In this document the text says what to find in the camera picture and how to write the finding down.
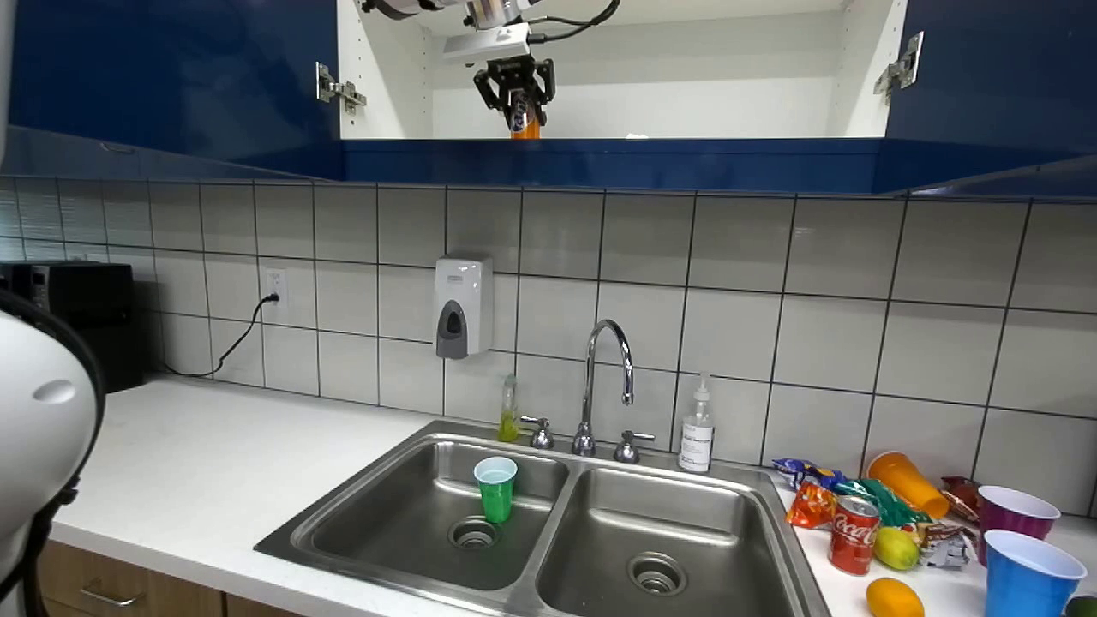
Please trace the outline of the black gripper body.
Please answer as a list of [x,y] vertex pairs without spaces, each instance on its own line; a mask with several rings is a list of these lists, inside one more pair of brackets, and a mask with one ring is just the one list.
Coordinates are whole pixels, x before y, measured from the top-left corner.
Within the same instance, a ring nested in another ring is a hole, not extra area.
[[508,91],[508,115],[531,108],[531,67],[536,61],[541,61],[541,58],[514,56],[514,58],[497,58],[497,61],[484,67]]

